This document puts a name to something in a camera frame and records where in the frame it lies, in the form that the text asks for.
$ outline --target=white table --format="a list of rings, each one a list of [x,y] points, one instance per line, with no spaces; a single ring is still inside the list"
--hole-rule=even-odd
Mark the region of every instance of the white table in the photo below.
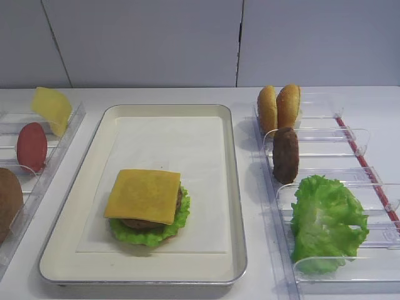
[[[86,117],[72,141],[45,197],[0,283],[0,299],[278,299],[269,257],[261,201],[266,200],[263,176],[253,158],[252,105],[259,88],[217,89],[64,89],[72,101],[82,101]],[[353,128],[366,128],[371,140],[366,159],[384,182],[400,183],[400,87],[305,87],[304,92],[343,93],[343,119]],[[33,90],[0,90],[4,109],[26,106]],[[59,287],[44,282],[38,259],[45,237],[72,183],[102,113],[115,104],[218,103],[232,111],[242,212],[246,231],[247,271],[231,289],[168,287]],[[399,299],[400,294],[352,295],[351,299]],[[310,295],[306,299],[342,299],[343,295]]]

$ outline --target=yellow cheese slice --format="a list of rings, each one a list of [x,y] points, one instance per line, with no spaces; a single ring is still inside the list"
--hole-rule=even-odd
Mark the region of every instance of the yellow cheese slice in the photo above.
[[[46,87],[36,88],[31,109],[49,122],[51,131],[58,137],[65,133],[73,110],[64,94]]]
[[[121,170],[104,217],[172,224],[180,179],[181,175],[175,172]]]

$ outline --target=tray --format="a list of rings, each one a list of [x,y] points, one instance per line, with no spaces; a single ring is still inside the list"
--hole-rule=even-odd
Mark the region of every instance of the tray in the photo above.
[[[9,234],[0,245],[0,279],[3,278],[84,116],[83,105],[74,105],[68,128],[62,138],[59,138],[51,132],[47,121],[37,114],[0,111],[0,167],[8,168],[17,176],[24,197],[24,205],[14,217]],[[31,122],[39,123],[47,137],[46,167],[38,173],[23,171],[16,159],[15,147],[19,132]]]
[[[155,249],[117,242],[103,218],[120,169],[181,173],[191,214]],[[58,284],[230,285],[246,269],[231,113],[220,105],[109,108],[44,248]]]
[[[364,159],[369,133],[345,125],[343,109],[333,109],[325,94],[302,94],[302,120],[296,130],[299,139],[299,174],[292,184],[282,185],[274,179],[270,132],[259,127],[256,105],[253,107],[254,128],[259,157],[268,190],[266,218],[273,220],[274,238],[279,252],[272,259],[277,282],[284,282],[285,296],[300,299],[307,293],[373,293],[398,291],[400,284],[400,222],[398,208],[400,184],[381,182],[373,167]],[[312,174],[338,179],[360,200],[368,217],[370,233],[357,257],[349,257],[345,266],[330,274],[304,274],[304,266],[337,257],[309,257],[293,264],[290,254],[294,239],[290,230],[291,203],[302,178]]]

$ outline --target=red strip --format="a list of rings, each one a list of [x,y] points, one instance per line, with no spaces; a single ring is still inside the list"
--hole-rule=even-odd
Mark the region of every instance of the red strip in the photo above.
[[[339,126],[341,127],[346,127],[346,125],[344,124],[343,120],[341,117],[336,117],[336,122]],[[360,163],[360,165],[364,168],[369,168],[367,161],[365,160],[363,155],[357,155],[357,144],[356,142],[354,142],[351,138],[350,138],[350,134],[348,131],[346,131],[346,136],[349,138],[349,145],[353,151],[353,153],[356,155],[358,162]],[[369,179],[371,180],[372,183],[380,183],[378,181],[378,179],[376,178],[376,176],[369,170],[366,170],[366,174],[368,175]],[[383,207],[385,208],[385,211],[387,212],[387,215],[389,216],[390,220],[392,222],[395,222],[394,225],[397,227],[397,230],[400,232],[400,219],[398,217],[398,215],[392,211],[392,210],[387,210],[386,208],[390,208],[390,203],[388,198],[386,197],[384,191],[382,190],[381,186],[374,186],[374,190],[375,193],[377,194],[377,196],[379,197],[379,199],[382,202]]]

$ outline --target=white paper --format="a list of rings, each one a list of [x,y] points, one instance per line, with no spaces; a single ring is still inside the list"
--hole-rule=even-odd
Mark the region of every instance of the white paper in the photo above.
[[[152,252],[228,252],[230,220],[223,120],[120,117],[116,126],[118,134],[76,251],[140,251],[140,246],[126,245],[113,237],[103,213],[119,170],[160,169],[181,173],[191,207],[186,226]]]

